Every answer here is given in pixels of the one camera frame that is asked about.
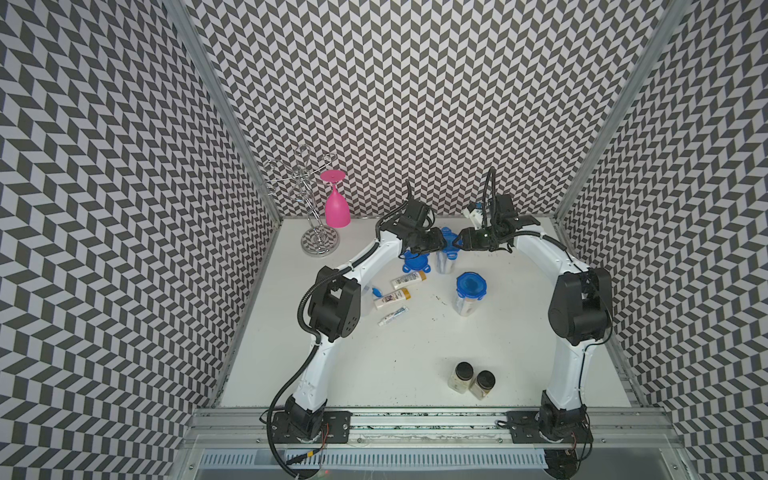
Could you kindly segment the white tube gold cap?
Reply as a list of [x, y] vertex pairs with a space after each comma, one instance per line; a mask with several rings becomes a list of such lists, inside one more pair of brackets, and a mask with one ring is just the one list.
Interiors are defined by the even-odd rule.
[[409, 290], [407, 288], [401, 288], [393, 292], [390, 292], [388, 294], [384, 294], [380, 298], [377, 298], [374, 301], [374, 306], [376, 309], [382, 309], [389, 305], [394, 305], [396, 303], [409, 300], [410, 298], [411, 298], [411, 294]]
[[404, 275], [401, 275], [391, 281], [392, 288], [394, 290], [406, 288], [410, 285], [418, 284], [427, 279], [427, 275], [423, 271], [411, 271]]

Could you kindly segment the white tube gold cap back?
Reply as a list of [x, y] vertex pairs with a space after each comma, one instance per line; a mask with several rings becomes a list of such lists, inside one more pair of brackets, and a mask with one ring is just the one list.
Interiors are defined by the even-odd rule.
[[394, 290], [406, 288], [410, 285], [418, 284], [427, 279], [427, 275], [423, 271], [411, 271], [404, 275], [401, 275], [391, 281], [392, 288]]

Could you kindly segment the small toothpaste tube front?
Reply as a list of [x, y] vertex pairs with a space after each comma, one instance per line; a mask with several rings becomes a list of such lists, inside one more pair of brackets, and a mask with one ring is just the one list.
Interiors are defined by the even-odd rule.
[[381, 320], [378, 322], [378, 325], [379, 325], [379, 326], [385, 326], [385, 325], [387, 325], [387, 324], [391, 323], [392, 321], [394, 321], [396, 318], [403, 316], [403, 315], [404, 315], [404, 314], [406, 314], [408, 311], [409, 311], [409, 309], [408, 309], [407, 307], [401, 307], [401, 308], [399, 308], [399, 309], [397, 309], [397, 310], [395, 310], [395, 311], [393, 311], [393, 312], [391, 312], [391, 313], [389, 313], [389, 314], [385, 315], [385, 316], [384, 316], [384, 317], [383, 317], [383, 318], [382, 318], [382, 319], [381, 319]]

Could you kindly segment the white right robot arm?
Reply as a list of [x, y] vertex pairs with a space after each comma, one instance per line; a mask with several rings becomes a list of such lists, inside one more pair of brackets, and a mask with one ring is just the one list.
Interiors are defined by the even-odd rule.
[[539, 220], [519, 214], [507, 194], [471, 202], [462, 215], [472, 225], [460, 231], [453, 246], [463, 251], [521, 253], [551, 281], [547, 317], [558, 341], [553, 371], [536, 415], [537, 428], [550, 443], [585, 431], [583, 384], [594, 351], [613, 331], [610, 274], [575, 259]]

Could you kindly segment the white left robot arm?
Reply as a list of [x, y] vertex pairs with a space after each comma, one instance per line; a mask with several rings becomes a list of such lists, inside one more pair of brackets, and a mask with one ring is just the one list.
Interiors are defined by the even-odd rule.
[[404, 201], [376, 222], [374, 238], [363, 250], [337, 268], [321, 268], [314, 284], [301, 297], [297, 321], [312, 336], [311, 349], [270, 405], [274, 407], [291, 386], [295, 388], [283, 411], [300, 437], [312, 439], [321, 429], [334, 344], [348, 337], [360, 321], [363, 288], [404, 254], [423, 256], [445, 247], [446, 241], [434, 221], [429, 205], [416, 199]]

